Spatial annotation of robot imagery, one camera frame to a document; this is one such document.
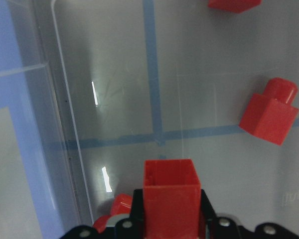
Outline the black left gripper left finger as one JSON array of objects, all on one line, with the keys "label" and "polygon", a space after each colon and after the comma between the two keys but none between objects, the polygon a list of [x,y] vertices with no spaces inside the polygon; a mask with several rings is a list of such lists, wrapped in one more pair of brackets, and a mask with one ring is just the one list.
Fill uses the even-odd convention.
[{"label": "black left gripper left finger", "polygon": [[128,218],[121,219],[114,227],[116,239],[143,239],[145,236],[145,210],[143,190],[133,192],[132,207]]}]

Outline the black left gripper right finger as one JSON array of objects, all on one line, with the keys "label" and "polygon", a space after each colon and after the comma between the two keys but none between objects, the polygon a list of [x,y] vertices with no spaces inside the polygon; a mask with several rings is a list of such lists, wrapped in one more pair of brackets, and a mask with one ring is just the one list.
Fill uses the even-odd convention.
[{"label": "black left gripper right finger", "polygon": [[217,216],[208,197],[201,189],[200,212],[205,223],[206,239],[238,239],[237,224],[227,216]]}]

